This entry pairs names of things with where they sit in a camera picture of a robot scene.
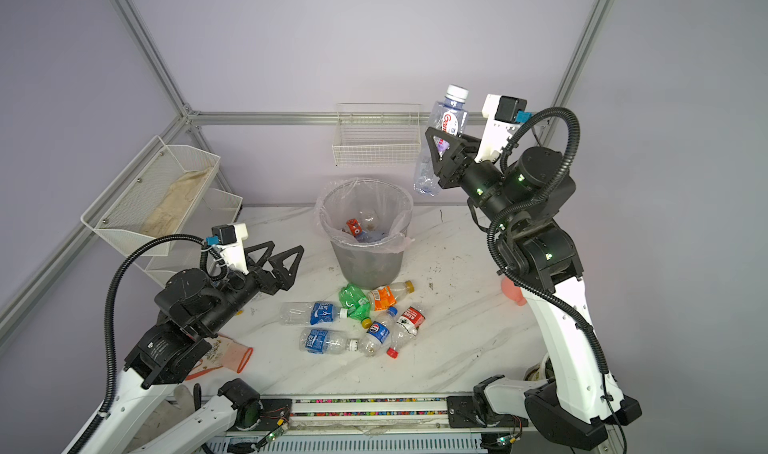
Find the red cap round bottle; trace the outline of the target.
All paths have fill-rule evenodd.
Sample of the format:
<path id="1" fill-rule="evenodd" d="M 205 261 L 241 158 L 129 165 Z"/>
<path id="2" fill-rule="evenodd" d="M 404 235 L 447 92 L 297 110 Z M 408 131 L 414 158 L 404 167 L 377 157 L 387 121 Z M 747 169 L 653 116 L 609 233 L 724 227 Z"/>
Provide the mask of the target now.
<path id="1" fill-rule="evenodd" d="M 356 217 L 345 222 L 342 230 L 359 242 L 369 242 L 379 224 L 379 217 L 374 211 L 361 210 Z"/>

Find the pepsi label plastic bottle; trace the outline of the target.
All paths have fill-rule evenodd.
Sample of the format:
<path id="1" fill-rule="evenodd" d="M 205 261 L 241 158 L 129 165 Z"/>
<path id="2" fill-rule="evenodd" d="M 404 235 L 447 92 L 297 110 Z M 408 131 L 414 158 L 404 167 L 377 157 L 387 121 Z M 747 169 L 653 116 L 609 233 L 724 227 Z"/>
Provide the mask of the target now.
<path id="1" fill-rule="evenodd" d="M 374 317 L 360 344 L 364 356 L 373 357 L 389 345 L 397 315 L 397 308 L 392 306 Z"/>

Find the colourful label water bottle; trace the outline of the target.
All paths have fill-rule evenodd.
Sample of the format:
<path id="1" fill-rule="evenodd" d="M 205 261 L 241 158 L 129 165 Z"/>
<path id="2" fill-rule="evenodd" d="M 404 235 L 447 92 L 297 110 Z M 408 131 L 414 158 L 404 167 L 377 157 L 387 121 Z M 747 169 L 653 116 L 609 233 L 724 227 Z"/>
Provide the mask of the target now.
<path id="1" fill-rule="evenodd" d="M 359 243 L 372 244 L 381 242 L 382 240 L 386 239 L 387 236 L 388 233 L 386 231 L 363 231 L 356 237 L 356 240 Z"/>

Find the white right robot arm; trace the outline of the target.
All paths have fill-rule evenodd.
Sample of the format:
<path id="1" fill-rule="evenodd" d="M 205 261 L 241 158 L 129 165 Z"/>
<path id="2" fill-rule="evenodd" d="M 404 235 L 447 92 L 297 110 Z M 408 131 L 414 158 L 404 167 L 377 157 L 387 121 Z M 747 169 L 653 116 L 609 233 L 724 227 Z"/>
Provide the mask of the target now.
<path id="1" fill-rule="evenodd" d="M 477 416 L 527 419 L 547 440 L 590 451 L 642 414 L 610 371 L 590 320 L 583 266 L 575 242 L 554 217 L 573 195 L 570 168 L 581 129 L 568 110 L 540 112 L 483 157 L 481 140 L 435 128 L 425 142 L 439 184 L 461 189 L 483 231 L 498 274 L 519 288 L 541 330 L 554 369 L 526 383 L 504 376 L 475 388 Z"/>

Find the grey mesh waste bin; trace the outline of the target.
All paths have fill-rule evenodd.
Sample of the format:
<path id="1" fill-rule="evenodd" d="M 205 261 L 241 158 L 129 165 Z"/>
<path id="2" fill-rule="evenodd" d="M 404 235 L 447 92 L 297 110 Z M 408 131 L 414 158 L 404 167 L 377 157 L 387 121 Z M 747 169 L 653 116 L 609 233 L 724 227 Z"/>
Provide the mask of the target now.
<path id="1" fill-rule="evenodd" d="M 330 243 L 344 278 L 365 289 L 377 288 L 395 281 L 401 271 L 404 254 L 414 243 L 410 237 L 412 243 L 400 254 L 370 254 L 343 249 L 324 238 Z"/>

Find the green crushed plastic bottle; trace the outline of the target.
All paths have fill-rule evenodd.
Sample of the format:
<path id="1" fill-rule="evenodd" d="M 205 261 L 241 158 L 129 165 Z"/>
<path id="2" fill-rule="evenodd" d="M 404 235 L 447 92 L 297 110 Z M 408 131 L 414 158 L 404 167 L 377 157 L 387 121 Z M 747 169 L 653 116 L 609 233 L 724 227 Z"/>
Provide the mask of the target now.
<path id="1" fill-rule="evenodd" d="M 339 291 L 338 297 L 344 309 L 343 316 L 359 322 L 363 329 L 369 329 L 373 321 L 370 317 L 372 301 L 368 295 L 358 286 L 348 284 Z"/>

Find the white mesh lower shelf tray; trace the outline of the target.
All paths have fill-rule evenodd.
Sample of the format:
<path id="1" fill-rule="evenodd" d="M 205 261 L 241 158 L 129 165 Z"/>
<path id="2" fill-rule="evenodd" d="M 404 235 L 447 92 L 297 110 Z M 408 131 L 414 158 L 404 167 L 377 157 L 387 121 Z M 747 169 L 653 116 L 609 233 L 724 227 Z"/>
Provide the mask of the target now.
<path id="1" fill-rule="evenodd" d="M 210 188 L 180 232 L 201 238 L 209 237 L 212 227 L 233 224 L 241 210 L 240 196 Z M 167 256 L 149 257 L 146 262 L 139 263 L 139 269 L 161 287 L 178 271 L 199 265 L 199 246 L 184 241 L 169 243 L 167 247 Z"/>

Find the white mesh shelf tray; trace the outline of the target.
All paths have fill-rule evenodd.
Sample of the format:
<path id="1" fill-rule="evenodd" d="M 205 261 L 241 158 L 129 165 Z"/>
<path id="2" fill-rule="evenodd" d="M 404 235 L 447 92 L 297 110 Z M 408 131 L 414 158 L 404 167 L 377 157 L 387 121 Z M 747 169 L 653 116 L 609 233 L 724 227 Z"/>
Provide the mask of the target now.
<path id="1" fill-rule="evenodd" d="M 179 233 L 218 174 L 220 157 L 153 138 L 81 215 L 81 222 L 127 256 Z"/>
<path id="2" fill-rule="evenodd" d="M 212 227 L 233 224 L 241 210 L 240 196 L 210 188 L 180 232 L 201 238 L 209 237 Z M 161 287 L 178 271 L 199 265 L 199 246 L 184 241 L 169 243 L 167 247 L 167 256 L 149 257 L 146 262 L 139 263 L 139 269 Z"/>

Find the orange label plastic bottle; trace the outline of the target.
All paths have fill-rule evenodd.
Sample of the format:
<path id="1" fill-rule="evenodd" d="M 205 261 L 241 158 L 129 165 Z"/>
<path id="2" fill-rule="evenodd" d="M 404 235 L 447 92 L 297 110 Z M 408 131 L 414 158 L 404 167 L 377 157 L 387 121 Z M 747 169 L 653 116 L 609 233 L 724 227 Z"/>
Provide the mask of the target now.
<path id="1" fill-rule="evenodd" d="M 397 282 L 371 290 L 368 298 L 373 311 L 383 311 L 394 307 L 399 301 L 415 291 L 412 281 Z"/>

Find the red label clear bottle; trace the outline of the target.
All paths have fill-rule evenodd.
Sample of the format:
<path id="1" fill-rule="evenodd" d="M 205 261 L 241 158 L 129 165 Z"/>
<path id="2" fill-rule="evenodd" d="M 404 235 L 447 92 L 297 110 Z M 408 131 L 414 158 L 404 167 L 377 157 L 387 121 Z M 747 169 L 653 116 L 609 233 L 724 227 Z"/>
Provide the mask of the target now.
<path id="1" fill-rule="evenodd" d="M 419 308 L 411 306 L 405 309 L 393 324 L 386 354 L 397 359 L 402 349 L 417 337 L 425 320 Z"/>

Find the pink plastic watering can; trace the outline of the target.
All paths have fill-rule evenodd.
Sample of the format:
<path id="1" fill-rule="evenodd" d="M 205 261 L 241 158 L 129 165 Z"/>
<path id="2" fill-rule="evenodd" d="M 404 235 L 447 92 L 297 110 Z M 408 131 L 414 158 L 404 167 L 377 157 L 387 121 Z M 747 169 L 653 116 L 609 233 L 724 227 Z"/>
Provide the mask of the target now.
<path id="1" fill-rule="evenodd" d="M 501 279 L 500 288 L 502 294 L 516 305 L 525 306 L 527 304 L 527 300 L 523 295 L 522 289 L 508 277 L 503 277 Z"/>

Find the white mesh upper shelf tray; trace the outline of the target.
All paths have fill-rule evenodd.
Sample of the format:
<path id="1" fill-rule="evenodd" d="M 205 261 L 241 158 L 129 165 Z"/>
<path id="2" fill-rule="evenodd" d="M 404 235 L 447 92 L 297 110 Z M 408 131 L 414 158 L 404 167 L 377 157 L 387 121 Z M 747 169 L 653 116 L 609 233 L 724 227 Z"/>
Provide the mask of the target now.
<path id="1" fill-rule="evenodd" d="M 81 215 L 81 222 L 127 256 L 179 233 L 218 174 L 220 157 L 153 138 Z"/>

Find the aluminium frame corner post left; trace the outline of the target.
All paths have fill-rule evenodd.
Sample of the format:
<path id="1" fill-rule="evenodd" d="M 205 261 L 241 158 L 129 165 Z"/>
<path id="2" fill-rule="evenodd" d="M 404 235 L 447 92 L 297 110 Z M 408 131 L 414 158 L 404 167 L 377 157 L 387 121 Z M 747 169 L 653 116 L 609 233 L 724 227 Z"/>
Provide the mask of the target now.
<path id="1" fill-rule="evenodd" d="M 159 48 L 152 39 L 148 27 L 145 25 L 138 7 L 133 0 L 109 0 L 112 3 L 118 17 L 126 27 L 129 35 L 136 44 L 141 57 L 147 63 L 150 72 L 157 81 L 161 90 L 169 100 L 176 120 L 183 125 L 182 133 L 186 133 L 203 150 L 209 151 L 210 146 L 200 132 L 193 125 L 194 111 L 185 100 L 177 82 L 173 78 L 167 63 L 162 58 Z"/>

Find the aluminium frame corner post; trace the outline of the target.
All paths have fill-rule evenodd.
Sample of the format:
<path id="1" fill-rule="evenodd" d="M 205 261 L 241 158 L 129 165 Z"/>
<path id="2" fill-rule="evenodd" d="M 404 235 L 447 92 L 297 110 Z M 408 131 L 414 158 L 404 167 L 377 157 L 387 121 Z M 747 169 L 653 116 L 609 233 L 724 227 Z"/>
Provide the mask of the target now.
<path id="1" fill-rule="evenodd" d="M 193 125 L 194 111 L 185 100 L 177 82 L 173 78 L 167 63 L 162 58 L 159 48 L 152 39 L 148 27 L 145 25 L 138 7 L 133 0 L 109 0 L 112 3 L 118 17 L 126 27 L 129 35 L 136 44 L 141 57 L 147 63 L 150 72 L 157 81 L 161 90 L 169 100 L 176 120 L 183 125 L 182 133 L 186 133 L 203 150 L 209 151 L 210 146 L 200 132 Z"/>
<path id="2" fill-rule="evenodd" d="M 616 0 L 595 0 L 550 103 L 567 107 Z"/>

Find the metal base rail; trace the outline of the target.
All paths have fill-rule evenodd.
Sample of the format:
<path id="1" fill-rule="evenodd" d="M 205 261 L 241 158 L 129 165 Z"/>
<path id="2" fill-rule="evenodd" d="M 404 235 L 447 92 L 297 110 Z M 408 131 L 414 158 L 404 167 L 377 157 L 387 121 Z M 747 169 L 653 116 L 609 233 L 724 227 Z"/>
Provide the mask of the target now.
<path id="1" fill-rule="evenodd" d="M 531 428 L 484 421 L 469 394 L 267 396 L 265 419 L 229 431 L 206 453 L 510 453 Z"/>

